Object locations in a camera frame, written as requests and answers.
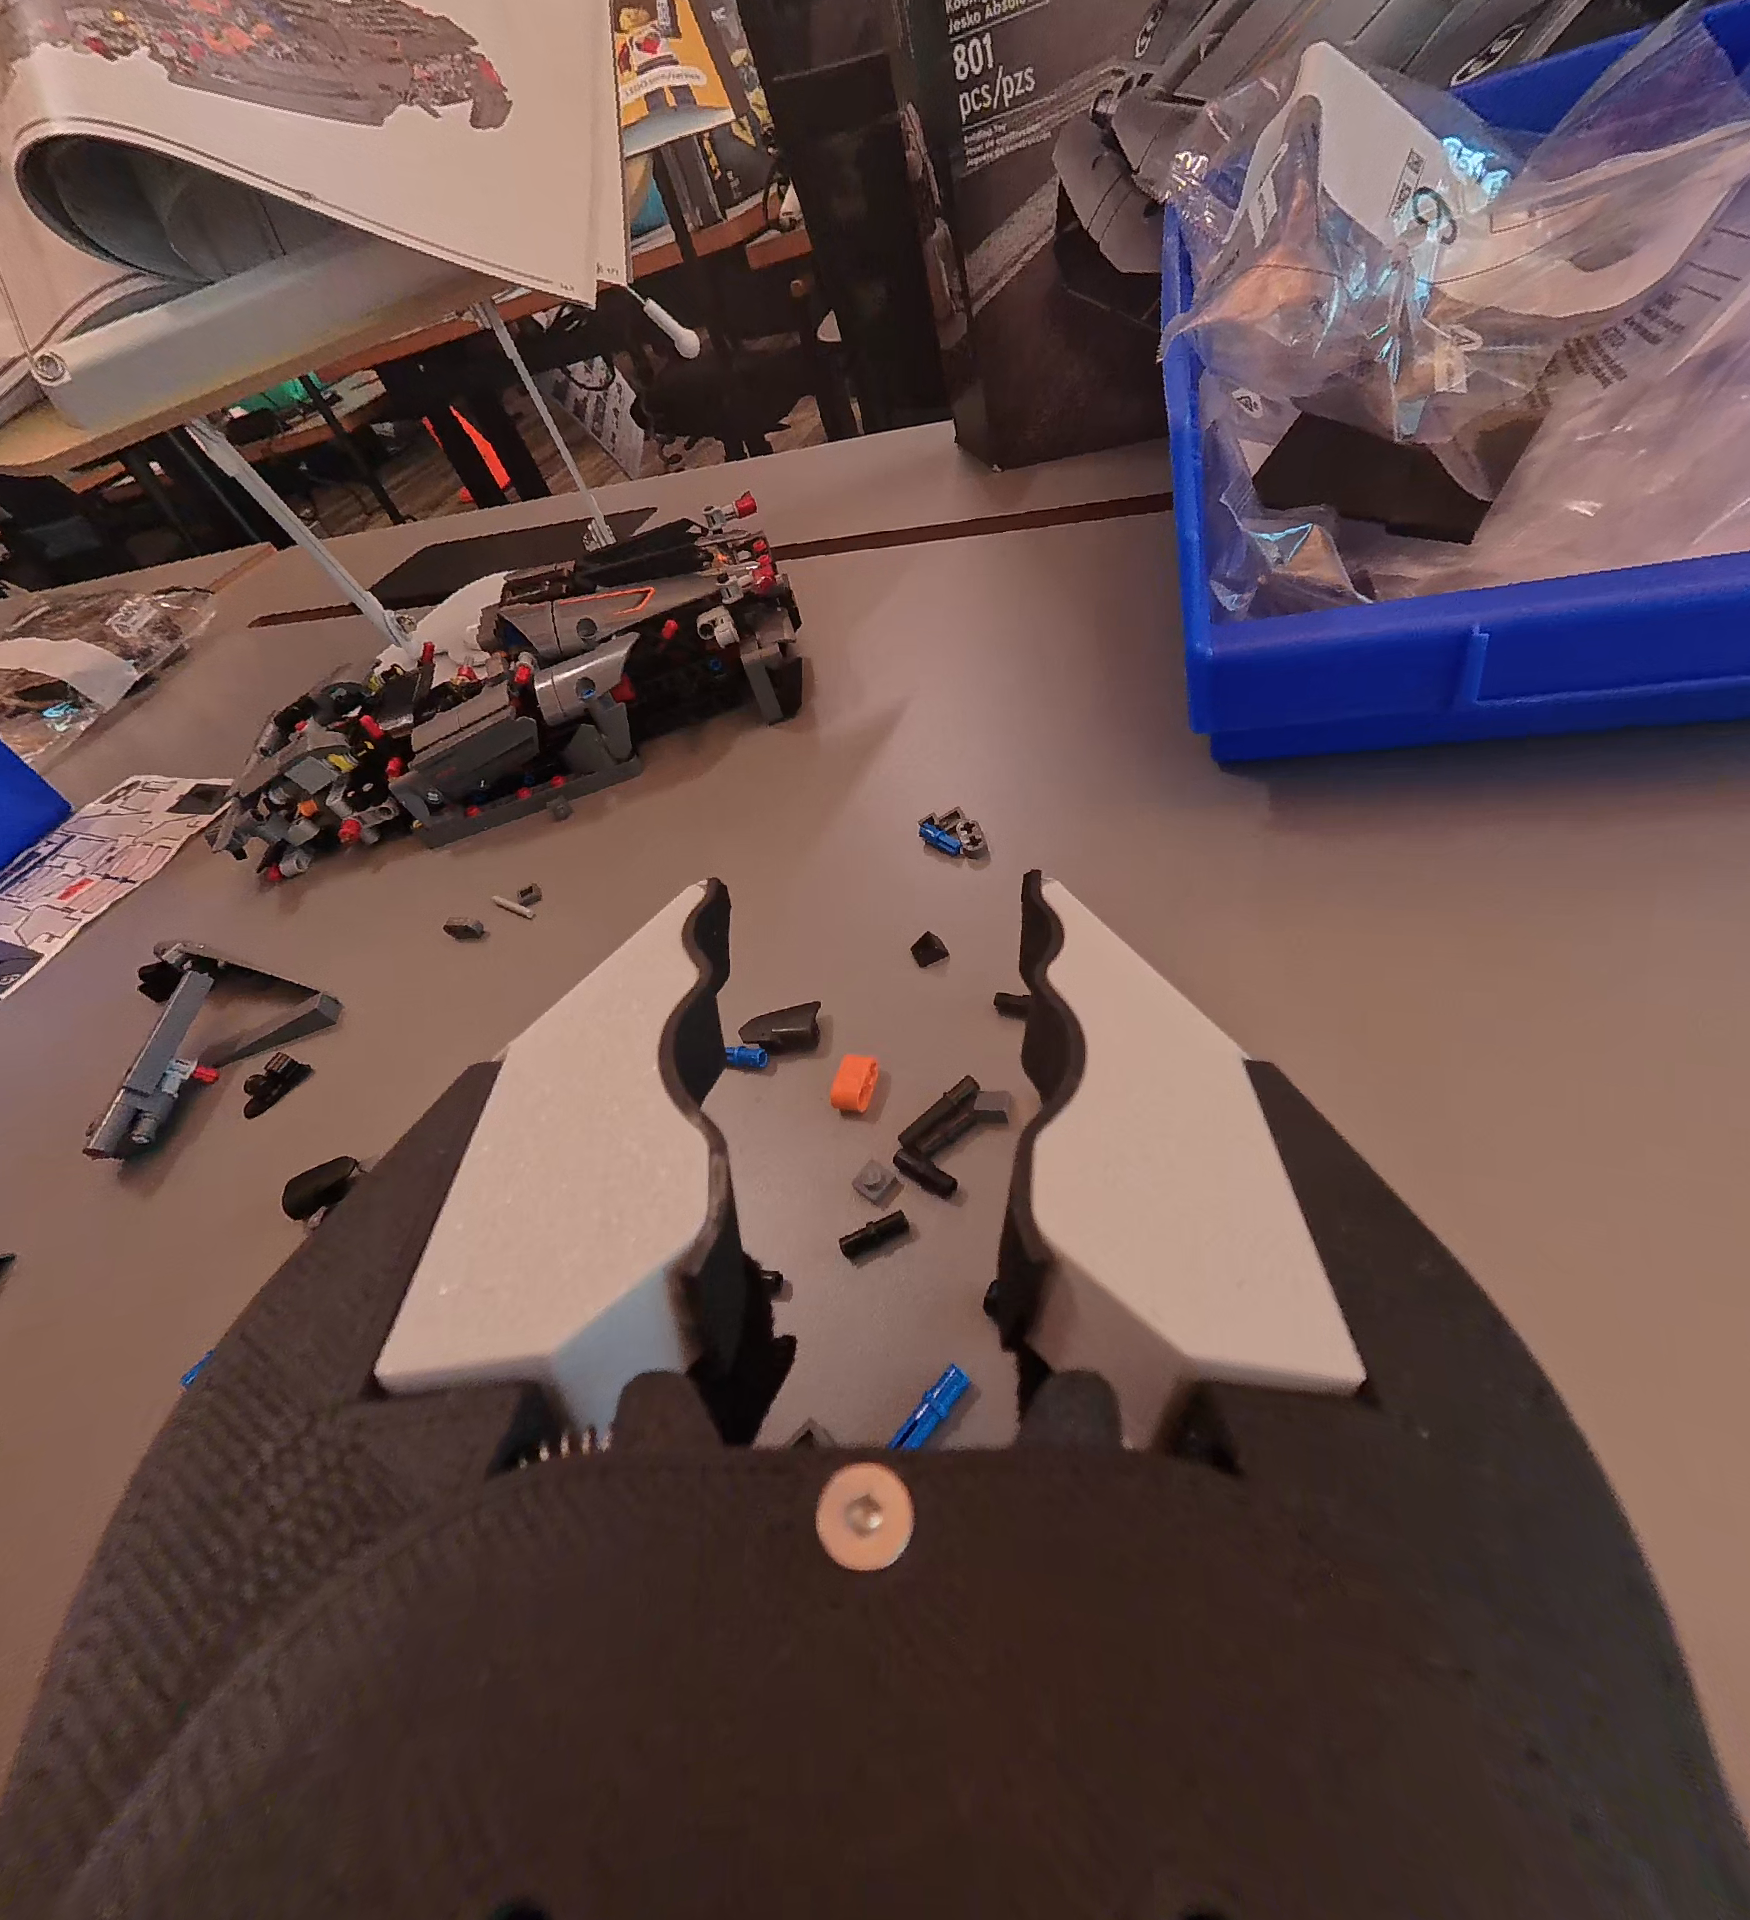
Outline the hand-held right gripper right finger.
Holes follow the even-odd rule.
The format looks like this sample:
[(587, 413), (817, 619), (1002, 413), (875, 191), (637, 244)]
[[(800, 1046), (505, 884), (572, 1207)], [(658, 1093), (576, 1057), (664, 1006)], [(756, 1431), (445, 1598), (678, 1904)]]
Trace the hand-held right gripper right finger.
[(1367, 1363), (1306, 1218), (1249, 1053), (1061, 876), (1024, 876), (1024, 1072), (985, 1319), (1028, 1412), (1099, 1377), (1129, 1451), (1209, 1385), (1352, 1399)]

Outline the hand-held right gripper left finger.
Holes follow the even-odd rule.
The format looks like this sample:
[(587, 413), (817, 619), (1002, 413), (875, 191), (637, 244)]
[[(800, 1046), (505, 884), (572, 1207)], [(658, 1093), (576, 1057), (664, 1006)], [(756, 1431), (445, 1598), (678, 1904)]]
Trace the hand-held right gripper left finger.
[(377, 1352), (383, 1394), (534, 1385), (608, 1429), (641, 1376), (683, 1376), (761, 1431), (792, 1376), (738, 1234), (725, 1074), (727, 886), (674, 891), (498, 1057), (474, 1130)]

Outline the grey beam sub-assembly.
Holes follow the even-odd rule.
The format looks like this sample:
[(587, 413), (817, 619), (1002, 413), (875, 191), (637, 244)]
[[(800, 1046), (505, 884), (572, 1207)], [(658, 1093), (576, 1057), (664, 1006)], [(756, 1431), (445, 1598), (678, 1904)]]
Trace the grey beam sub-assembly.
[(115, 1101), (85, 1137), (88, 1159), (136, 1159), (158, 1144), (182, 1093), (214, 1084), (220, 1068), (189, 1053), (189, 1031), (214, 997), (214, 974), (193, 958), (144, 965), (144, 985), (165, 985), (158, 1023), (118, 1074)]

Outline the toy car model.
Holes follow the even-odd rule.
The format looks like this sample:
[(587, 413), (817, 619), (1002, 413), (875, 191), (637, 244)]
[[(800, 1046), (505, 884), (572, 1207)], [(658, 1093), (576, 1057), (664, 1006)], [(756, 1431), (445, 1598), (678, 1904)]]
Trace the toy car model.
[(410, 834), (429, 848), (646, 768), (727, 710), (800, 721), (800, 599), (756, 489), (558, 563), (486, 573), (372, 665), (271, 710), (211, 842), (263, 884)]

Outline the toy set box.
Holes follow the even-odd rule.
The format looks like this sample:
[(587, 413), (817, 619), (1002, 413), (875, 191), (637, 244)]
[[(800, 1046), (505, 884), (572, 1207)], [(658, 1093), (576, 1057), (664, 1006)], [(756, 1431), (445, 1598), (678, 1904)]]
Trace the toy set box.
[(1587, 46), (1678, 4), (1607, 0), (921, 0), (891, 72), (958, 442), (1035, 465), (1164, 438), (1159, 202), (1149, 176), (1204, 102), (1332, 40), (1466, 102), (1550, 120)]

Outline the black angled connector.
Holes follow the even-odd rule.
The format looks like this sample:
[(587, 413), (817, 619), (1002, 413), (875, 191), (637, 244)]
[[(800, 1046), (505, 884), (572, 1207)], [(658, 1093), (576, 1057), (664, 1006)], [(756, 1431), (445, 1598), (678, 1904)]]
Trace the black angled connector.
[(1009, 1093), (981, 1093), (975, 1074), (960, 1074), (921, 1118), (912, 1118), (903, 1125), (900, 1149), (891, 1149), (891, 1170), (907, 1187), (954, 1201), (958, 1197), (958, 1173), (942, 1170), (942, 1155), (960, 1137), (985, 1130), (985, 1125), (1009, 1125), (1009, 1121), (1010, 1121), (1010, 1095)]

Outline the plain blue bin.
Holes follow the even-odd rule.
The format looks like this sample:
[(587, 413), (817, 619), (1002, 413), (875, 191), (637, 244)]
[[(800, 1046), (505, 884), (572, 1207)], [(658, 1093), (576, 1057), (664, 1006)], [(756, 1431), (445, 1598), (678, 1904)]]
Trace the plain blue bin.
[(1201, 356), (1164, 347), (1190, 728), (1221, 764), (1750, 721), (1750, 550), (1227, 619)]

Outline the sticker sheet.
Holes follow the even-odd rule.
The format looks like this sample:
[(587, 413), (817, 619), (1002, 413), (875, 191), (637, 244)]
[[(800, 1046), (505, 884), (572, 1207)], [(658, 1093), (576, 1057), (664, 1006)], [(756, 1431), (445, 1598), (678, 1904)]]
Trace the sticker sheet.
[(0, 1001), (203, 834), (230, 776), (118, 776), (0, 870)]

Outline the clear bag with paper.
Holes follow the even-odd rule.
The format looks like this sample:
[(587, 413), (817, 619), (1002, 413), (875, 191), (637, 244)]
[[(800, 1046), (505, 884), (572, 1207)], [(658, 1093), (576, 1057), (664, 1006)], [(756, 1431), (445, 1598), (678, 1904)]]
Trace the clear bag with paper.
[(147, 687), (214, 619), (214, 589), (37, 593), (0, 631), (0, 745), (30, 768), (53, 764)]

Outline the white book stand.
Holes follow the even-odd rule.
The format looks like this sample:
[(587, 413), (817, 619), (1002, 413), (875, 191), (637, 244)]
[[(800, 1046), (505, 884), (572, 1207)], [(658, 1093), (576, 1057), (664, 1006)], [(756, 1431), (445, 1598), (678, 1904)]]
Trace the white book stand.
[(613, 107), (518, 125), (417, 107), (383, 130), (260, 107), (211, 139), (39, 125), (0, 150), (0, 304), (21, 332), (0, 421), (39, 396), (103, 421), (136, 347), (155, 347), (155, 393), (193, 393), (197, 370), (325, 356), (325, 335), (405, 298), (502, 332), (505, 289), (580, 308), (629, 289)]

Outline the tan background table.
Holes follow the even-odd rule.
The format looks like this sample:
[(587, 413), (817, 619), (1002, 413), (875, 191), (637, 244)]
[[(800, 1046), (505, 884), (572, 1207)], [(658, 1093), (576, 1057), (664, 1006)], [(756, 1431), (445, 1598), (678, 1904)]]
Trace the tan background table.
[[(725, 324), (725, 293), (734, 270), (769, 270), (769, 265), (803, 265), (814, 270), (814, 236), (809, 228), (766, 228), (756, 206), (725, 228), (701, 231), (705, 253), (683, 253), (678, 244), (664, 244), (653, 253), (641, 253), (641, 277), (629, 289), (606, 289), (596, 308), (587, 308), (590, 324), (626, 324), (629, 311), (646, 311), (653, 332), (668, 332), (674, 315), (653, 304), (658, 280), (683, 280), (693, 324), (708, 332)], [(458, 335), (483, 332), (483, 315), (430, 308), (422, 298), (394, 304), (383, 311), (356, 315), (348, 332), (325, 335), (325, 356), (310, 351), (300, 366), (263, 366), (263, 370), (197, 370), (193, 393), (155, 393), (155, 347), (127, 351), (127, 396), (103, 421), (73, 421), (73, 396), (39, 396), (10, 421), (0, 421), (0, 471), (10, 476), (64, 476), (73, 465), (118, 458), (136, 442), (147, 442), (158, 429), (175, 429), (193, 416), (230, 413), (240, 396), (253, 396), (289, 375), (348, 375), (383, 363), (401, 363), (430, 347), (445, 347)]]

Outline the instruction booklet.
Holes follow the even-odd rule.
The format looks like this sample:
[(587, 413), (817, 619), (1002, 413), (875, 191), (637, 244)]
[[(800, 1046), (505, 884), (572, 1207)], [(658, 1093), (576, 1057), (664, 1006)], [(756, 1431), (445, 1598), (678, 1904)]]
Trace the instruction booklet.
[(0, 429), (51, 471), (474, 298), (629, 289), (626, 166), (738, 120), (693, 4), (0, 0)]

